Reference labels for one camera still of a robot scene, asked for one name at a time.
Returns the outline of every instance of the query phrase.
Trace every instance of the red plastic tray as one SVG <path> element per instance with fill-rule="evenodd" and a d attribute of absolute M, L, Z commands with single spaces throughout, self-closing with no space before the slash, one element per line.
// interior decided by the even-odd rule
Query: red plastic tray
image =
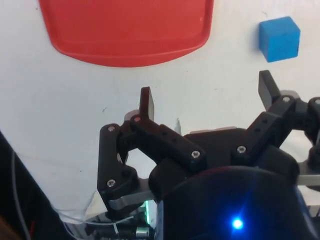
<path fill-rule="evenodd" d="M 139 67 L 208 40 L 214 0 L 39 0 L 53 46 L 88 63 Z"/>

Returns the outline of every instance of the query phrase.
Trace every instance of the blue cube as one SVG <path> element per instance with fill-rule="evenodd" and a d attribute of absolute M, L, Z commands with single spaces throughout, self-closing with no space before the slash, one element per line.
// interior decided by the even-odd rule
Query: blue cube
<path fill-rule="evenodd" d="M 300 29 L 289 16 L 259 24 L 259 48 L 268 63 L 298 56 L 299 41 Z"/>

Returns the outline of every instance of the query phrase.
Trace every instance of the white background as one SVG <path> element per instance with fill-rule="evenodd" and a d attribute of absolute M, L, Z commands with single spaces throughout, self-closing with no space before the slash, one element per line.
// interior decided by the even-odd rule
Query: white background
<path fill-rule="evenodd" d="M 305 101 L 320 96 L 319 13 L 319 0 L 216 0 L 204 47 L 159 65 L 113 68 L 58 53 L 36 0 L 1 0 L 0 130 L 56 208 L 84 209 L 96 190 L 99 130 L 138 108 L 141 87 L 151 86 L 155 121 L 174 128 L 179 119 L 183 134 L 248 127 L 264 110 L 260 70 Z M 284 16 L 301 29 L 299 56 L 267 63 L 258 24 Z M 309 147 L 298 133 L 285 144 L 299 161 Z M 129 162 L 141 177 L 154 166 L 138 152 Z M 307 204 L 320 202 L 302 192 Z"/>

